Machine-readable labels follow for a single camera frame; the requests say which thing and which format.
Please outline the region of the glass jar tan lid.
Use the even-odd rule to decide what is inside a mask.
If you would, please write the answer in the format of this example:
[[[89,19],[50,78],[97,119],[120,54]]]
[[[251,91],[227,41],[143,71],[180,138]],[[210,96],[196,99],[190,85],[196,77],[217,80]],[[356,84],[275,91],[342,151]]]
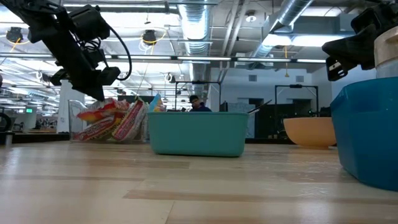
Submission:
[[[376,78],[398,77],[398,26],[374,41],[374,64]]]

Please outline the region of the white pillar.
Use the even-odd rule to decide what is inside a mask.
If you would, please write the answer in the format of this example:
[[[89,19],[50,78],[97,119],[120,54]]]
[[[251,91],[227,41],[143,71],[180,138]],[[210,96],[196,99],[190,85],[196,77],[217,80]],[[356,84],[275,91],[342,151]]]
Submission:
[[[85,95],[72,89],[72,84],[68,80],[61,81],[60,101],[58,107],[57,133],[69,132],[69,100],[84,102]]]

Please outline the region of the ceiling light strip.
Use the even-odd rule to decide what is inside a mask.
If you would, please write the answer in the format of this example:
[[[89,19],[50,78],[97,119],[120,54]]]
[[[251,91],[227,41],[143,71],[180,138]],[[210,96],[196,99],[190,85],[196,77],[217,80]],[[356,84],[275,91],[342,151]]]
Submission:
[[[316,63],[324,64],[325,59],[307,58],[249,58],[249,57],[209,57],[209,56],[175,56],[175,55],[105,55],[105,59],[117,60],[170,60],[170,61],[215,61],[215,62],[264,62],[264,63]]]

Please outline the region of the dark blue plastic tray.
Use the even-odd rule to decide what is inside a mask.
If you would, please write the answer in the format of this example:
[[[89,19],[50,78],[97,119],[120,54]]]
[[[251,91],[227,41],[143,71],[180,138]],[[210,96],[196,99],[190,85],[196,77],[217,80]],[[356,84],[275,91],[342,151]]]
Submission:
[[[331,118],[343,168],[366,185],[398,192],[398,77],[346,85]]]

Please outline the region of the green red ramen packet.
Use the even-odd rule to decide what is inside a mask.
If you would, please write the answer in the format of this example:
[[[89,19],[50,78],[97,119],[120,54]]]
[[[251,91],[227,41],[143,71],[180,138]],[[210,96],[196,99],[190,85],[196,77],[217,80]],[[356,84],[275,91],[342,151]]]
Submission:
[[[126,112],[111,137],[117,142],[144,142],[149,104],[138,99]]]

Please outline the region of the silver ventilation duct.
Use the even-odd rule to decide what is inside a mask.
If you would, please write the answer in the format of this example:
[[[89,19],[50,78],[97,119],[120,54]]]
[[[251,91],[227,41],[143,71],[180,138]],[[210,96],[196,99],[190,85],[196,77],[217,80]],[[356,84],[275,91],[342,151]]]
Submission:
[[[181,17],[183,37],[188,42],[185,43],[186,53],[192,57],[208,56],[210,44],[206,42],[210,39],[210,6],[208,0],[186,0],[194,2],[189,4],[179,4],[178,11]],[[192,81],[208,81],[210,75],[209,63],[190,64],[190,79]]]
[[[292,32],[295,21],[313,1],[314,0],[284,0],[277,12],[267,16],[261,30],[263,38],[257,48],[251,53],[250,57],[264,58],[270,53],[273,47],[282,45],[275,42],[272,43],[272,39],[277,38],[274,32],[285,28],[287,28],[288,32]]]

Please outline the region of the dark background monitor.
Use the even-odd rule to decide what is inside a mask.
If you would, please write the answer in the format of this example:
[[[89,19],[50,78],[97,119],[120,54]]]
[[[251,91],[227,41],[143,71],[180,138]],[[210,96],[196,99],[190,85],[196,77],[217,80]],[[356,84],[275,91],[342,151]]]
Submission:
[[[136,95],[119,95],[118,101],[126,100],[128,103],[134,103],[136,100],[141,99],[146,103],[150,103],[154,96],[136,96]]]

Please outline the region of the teal plastic container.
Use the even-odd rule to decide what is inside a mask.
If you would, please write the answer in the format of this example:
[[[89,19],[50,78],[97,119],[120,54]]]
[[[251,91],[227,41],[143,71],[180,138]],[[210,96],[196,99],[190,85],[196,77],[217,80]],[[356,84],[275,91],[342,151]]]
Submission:
[[[231,112],[151,112],[150,146],[156,154],[239,157],[248,118]]]

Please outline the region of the black ceiling speaker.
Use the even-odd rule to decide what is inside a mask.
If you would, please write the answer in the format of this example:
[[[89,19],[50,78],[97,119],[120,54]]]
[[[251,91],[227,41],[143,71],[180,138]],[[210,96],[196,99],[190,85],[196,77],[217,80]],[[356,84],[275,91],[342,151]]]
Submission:
[[[157,42],[155,30],[145,30],[142,36],[142,41],[144,44],[148,46],[155,45]]]
[[[11,27],[6,33],[6,39],[12,43],[19,43],[23,40],[21,27]]]

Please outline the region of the red barcode ramen packet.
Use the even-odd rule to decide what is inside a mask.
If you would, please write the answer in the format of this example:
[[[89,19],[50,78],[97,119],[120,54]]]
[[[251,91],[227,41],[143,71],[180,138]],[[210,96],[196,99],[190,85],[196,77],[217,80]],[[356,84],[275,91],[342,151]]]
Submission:
[[[104,101],[96,101],[77,114],[77,118],[83,121],[96,122],[113,116],[115,113],[125,113],[130,107],[126,100],[118,101],[114,98],[106,98]]]

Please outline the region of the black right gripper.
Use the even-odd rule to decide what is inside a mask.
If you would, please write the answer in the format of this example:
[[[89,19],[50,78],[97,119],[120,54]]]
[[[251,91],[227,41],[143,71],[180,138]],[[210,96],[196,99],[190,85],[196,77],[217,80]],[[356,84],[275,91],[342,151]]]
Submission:
[[[358,65],[363,70],[375,67],[374,40],[385,31],[398,26],[398,2],[380,2],[365,9],[351,21],[356,35],[325,43],[327,78],[335,82]]]

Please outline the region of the seated person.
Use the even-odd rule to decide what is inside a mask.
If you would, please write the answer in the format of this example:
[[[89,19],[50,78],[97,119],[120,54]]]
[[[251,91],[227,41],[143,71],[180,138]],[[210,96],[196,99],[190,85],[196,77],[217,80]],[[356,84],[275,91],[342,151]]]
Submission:
[[[189,97],[189,102],[192,105],[190,112],[211,112],[211,110],[205,106],[197,95],[191,95]]]

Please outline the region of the orange bowl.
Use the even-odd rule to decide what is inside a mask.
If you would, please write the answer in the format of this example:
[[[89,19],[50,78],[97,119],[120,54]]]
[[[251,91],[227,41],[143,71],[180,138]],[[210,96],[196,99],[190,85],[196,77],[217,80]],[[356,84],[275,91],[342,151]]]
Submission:
[[[331,117],[287,118],[283,123],[289,139],[299,146],[326,149],[336,144]]]

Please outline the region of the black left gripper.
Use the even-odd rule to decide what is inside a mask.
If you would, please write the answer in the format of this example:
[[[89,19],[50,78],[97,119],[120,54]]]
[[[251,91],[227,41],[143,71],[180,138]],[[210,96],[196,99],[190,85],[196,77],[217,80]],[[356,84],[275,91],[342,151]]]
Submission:
[[[103,101],[102,85],[112,85],[121,73],[118,67],[106,67],[102,71],[84,53],[69,30],[43,30],[43,43],[57,59],[61,69],[50,77],[54,86],[61,86],[62,80],[69,80],[76,91]]]

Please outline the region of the clear plastic bin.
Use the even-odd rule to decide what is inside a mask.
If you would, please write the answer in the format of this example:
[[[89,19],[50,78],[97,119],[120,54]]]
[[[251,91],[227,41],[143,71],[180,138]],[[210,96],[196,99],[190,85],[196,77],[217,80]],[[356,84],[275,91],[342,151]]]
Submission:
[[[86,129],[89,125],[95,123],[91,123],[88,121],[83,121],[80,118],[77,118],[77,114],[81,111],[83,111],[83,109],[87,108],[89,106],[85,106],[82,102],[78,101],[78,100],[70,100],[69,101],[69,105],[68,105],[68,109],[69,109],[69,133],[70,133],[70,140],[71,141],[75,141],[72,140],[72,137],[75,133],[79,133],[80,131]],[[124,117],[125,113],[115,113],[113,116],[122,116]],[[144,140],[144,142],[146,142],[149,139],[149,130],[148,130],[148,119],[147,119],[147,131],[146,131],[146,138]],[[117,142],[115,141],[112,137],[107,140],[107,141],[75,141],[75,142],[106,142],[106,143],[119,143],[119,144],[130,144],[130,143],[142,143],[142,142]]]

